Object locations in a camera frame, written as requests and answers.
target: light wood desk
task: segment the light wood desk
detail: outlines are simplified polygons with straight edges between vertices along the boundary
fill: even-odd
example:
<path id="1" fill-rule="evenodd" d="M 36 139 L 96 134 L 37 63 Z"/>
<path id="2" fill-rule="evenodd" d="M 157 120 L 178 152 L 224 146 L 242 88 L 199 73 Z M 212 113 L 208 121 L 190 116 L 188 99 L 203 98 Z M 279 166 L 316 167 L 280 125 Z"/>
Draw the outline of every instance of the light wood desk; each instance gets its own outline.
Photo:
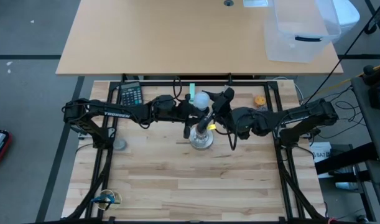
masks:
<path id="1" fill-rule="evenodd" d="M 267 8 L 223 2 L 81 1 L 57 74 L 326 75 L 338 62 L 332 44 L 312 63 L 268 60 Z"/>
<path id="2" fill-rule="evenodd" d="M 109 82 L 95 82 L 90 98 L 105 101 L 108 86 Z M 264 95 L 263 87 L 258 86 L 234 86 L 233 89 L 236 93 L 232 108 L 252 107 L 253 97 Z M 142 90 L 145 101 L 172 93 L 170 86 L 144 86 Z M 222 87 L 199 86 L 199 90 L 219 92 Z M 284 110 L 299 105 L 293 81 L 279 81 L 279 91 Z M 188 87 L 184 86 L 182 96 L 186 93 Z M 102 120 L 102 116 L 95 117 L 100 126 Z M 246 141 L 238 140 L 235 151 L 231 151 L 227 136 L 214 133 L 214 137 L 211 148 L 197 151 L 183 138 L 181 123 L 152 123 L 144 130 L 130 120 L 119 119 L 117 138 L 124 138 L 127 148 L 122 152 L 114 151 L 108 188 L 123 196 L 123 204 L 117 210 L 105 212 L 104 217 L 115 216 L 117 220 L 275 221 L 284 216 L 272 135 L 251 134 Z M 79 146 L 88 143 L 90 139 L 80 141 Z M 306 141 L 300 145 L 308 149 Z M 325 206 L 311 155 L 296 148 L 293 154 L 300 189 L 318 212 L 324 214 Z M 63 217 L 72 213 L 89 190 L 95 156 L 96 149 L 91 146 L 78 151 Z M 290 196 L 296 215 L 292 191 Z"/>

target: black handle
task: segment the black handle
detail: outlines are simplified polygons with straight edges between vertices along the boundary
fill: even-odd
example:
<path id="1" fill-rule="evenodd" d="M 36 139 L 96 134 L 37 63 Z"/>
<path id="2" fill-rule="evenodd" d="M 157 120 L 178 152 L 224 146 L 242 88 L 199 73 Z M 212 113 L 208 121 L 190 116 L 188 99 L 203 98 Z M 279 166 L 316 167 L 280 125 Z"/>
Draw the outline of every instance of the black handle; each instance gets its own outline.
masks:
<path id="1" fill-rule="evenodd" d="M 295 37 L 295 40 L 304 42 L 321 42 L 321 38 Z"/>

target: blue object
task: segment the blue object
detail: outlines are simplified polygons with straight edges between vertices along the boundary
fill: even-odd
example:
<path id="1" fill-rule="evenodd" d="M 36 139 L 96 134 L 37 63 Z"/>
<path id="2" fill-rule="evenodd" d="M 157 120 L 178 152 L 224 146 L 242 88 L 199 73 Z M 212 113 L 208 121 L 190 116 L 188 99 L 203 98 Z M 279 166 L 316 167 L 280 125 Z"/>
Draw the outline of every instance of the blue object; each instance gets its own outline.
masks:
<path id="1" fill-rule="evenodd" d="M 91 199 L 91 202 L 94 202 L 94 203 L 114 203 L 115 202 L 115 198 L 111 194 L 109 194 L 109 195 L 100 195 L 98 197 L 95 197 L 95 198 Z"/>

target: white label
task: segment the white label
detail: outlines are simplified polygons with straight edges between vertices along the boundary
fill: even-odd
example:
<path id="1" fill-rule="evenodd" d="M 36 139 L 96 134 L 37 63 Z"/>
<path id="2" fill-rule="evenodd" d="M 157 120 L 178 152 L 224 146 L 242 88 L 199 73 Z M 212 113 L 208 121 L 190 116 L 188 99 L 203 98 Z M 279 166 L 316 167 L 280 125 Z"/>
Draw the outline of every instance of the white label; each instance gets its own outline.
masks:
<path id="1" fill-rule="evenodd" d="M 314 162 L 328 159 L 331 154 L 331 144 L 329 142 L 315 142 L 310 149 L 314 154 Z M 318 175 L 318 178 L 332 177 L 328 173 Z"/>
<path id="2" fill-rule="evenodd" d="M 130 115 L 128 115 L 128 114 L 118 114 L 118 113 L 104 112 L 104 115 L 106 115 L 106 116 L 115 116 L 115 117 L 120 117 L 120 118 L 130 118 Z"/>

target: orange object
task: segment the orange object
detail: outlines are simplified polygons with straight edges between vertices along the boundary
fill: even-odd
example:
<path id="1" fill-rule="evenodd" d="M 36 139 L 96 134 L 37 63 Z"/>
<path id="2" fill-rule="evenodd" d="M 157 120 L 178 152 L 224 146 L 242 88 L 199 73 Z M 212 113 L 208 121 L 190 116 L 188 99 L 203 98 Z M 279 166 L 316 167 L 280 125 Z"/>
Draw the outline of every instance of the orange object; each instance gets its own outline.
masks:
<path id="1" fill-rule="evenodd" d="M 254 98 L 254 103 L 256 104 L 257 108 L 260 108 L 266 104 L 266 97 L 264 96 L 257 96 Z"/>

